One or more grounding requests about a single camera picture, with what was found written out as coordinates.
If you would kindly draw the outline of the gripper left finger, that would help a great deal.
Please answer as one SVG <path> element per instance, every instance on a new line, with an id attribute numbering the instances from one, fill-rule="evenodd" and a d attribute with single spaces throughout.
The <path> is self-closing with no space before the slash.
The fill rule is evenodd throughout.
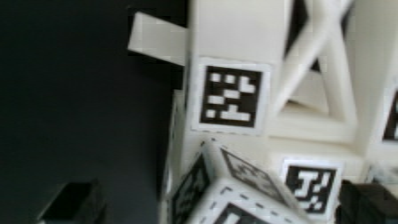
<path id="1" fill-rule="evenodd" d="M 106 224 L 106 202 L 97 180 L 64 184 L 35 224 Z"/>

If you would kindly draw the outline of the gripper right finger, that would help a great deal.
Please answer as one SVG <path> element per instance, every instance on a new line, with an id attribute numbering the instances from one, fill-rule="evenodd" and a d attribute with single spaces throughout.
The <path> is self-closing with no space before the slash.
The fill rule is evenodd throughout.
<path id="1" fill-rule="evenodd" d="M 334 224 L 398 224 L 398 198 L 376 184 L 341 182 Z"/>

